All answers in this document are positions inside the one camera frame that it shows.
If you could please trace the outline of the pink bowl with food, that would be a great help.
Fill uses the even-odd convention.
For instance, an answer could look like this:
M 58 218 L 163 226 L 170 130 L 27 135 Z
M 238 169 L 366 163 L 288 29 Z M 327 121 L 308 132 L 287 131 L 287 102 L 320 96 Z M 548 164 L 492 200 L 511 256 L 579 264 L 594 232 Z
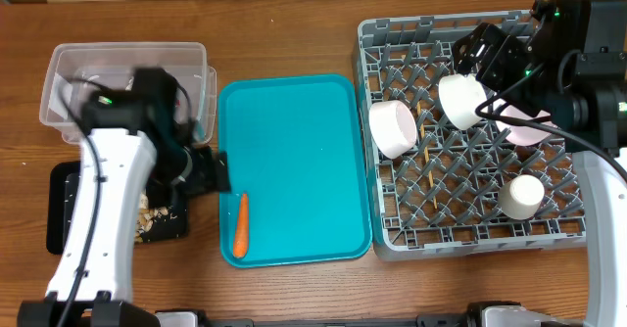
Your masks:
M 417 128 L 410 109 L 401 101 L 374 103 L 368 111 L 369 129 L 379 151 L 395 159 L 417 141 Z

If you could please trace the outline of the pale green cup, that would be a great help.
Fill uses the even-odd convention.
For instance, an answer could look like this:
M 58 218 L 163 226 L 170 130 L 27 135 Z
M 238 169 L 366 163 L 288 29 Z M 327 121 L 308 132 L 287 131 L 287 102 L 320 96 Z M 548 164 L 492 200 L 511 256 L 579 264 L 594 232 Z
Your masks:
M 499 191 L 499 206 L 504 215 L 515 220 L 532 217 L 545 196 L 542 182 L 532 175 L 519 175 Z

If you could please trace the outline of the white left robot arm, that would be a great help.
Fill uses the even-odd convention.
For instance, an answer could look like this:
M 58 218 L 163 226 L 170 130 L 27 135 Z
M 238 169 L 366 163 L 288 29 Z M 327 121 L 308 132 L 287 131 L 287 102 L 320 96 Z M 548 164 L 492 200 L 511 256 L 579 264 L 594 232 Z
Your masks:
M 90 81 L 72 121 L 82 134 L 71 226 L 45 297 L 21 304 L 20 326 L 205 326 L 201 310 L 149 312 L 132 302 L 141 195 L 151 178 L 187 200 L 231 189 L 226 154 L 193 145 L 175 104 L 186 90 L 162 68 L 137 68 L 129 90 Z

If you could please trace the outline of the large white plate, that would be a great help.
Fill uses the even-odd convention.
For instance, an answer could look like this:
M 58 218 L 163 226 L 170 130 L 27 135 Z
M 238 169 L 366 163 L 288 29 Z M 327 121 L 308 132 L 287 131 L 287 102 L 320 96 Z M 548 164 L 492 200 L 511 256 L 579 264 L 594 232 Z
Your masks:
M 531 117 L 514 106 L 507 106 L 501 113 L 502 117 L 514 117 L 522 119 L 531 119 Z M 516 146 L 533 146 L 551 136 L 550 132 L 526 126 L 512 126 L 504 122 L 497 121 L 496 127 L 500 131 L 509 130 L 506 140 Z

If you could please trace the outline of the orange carrot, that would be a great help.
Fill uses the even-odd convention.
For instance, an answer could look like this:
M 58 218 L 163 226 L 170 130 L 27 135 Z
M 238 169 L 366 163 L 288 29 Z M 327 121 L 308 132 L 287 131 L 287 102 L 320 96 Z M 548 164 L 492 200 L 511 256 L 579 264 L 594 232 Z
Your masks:
M 236 231 L 232 252 L 235 258 L 243 258 L 249 250 L 249 197 L 243 193 L 240 198 Z

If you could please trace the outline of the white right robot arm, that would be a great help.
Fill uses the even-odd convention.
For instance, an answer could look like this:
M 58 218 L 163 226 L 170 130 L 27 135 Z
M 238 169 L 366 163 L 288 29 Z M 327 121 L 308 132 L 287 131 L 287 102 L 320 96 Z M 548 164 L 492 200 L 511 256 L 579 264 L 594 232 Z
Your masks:
M 626 323 L 626 0 L 535 0 L 527 39 L 482 23 L 456 72 L 494 91 L 475 113 L 565 141 L 584 202 L 586 326 Z

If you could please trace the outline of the white bowl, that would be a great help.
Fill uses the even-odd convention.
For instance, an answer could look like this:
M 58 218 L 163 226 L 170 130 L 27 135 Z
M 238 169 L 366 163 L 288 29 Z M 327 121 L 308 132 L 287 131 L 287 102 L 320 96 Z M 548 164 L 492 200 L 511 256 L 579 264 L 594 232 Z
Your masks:
M 453 74 L 442 77 L 438 94 L 443 112 L 459 130 L 467 130 L 481 120 L 475 110 L 487 101 L 484 86 L 474 74 Z

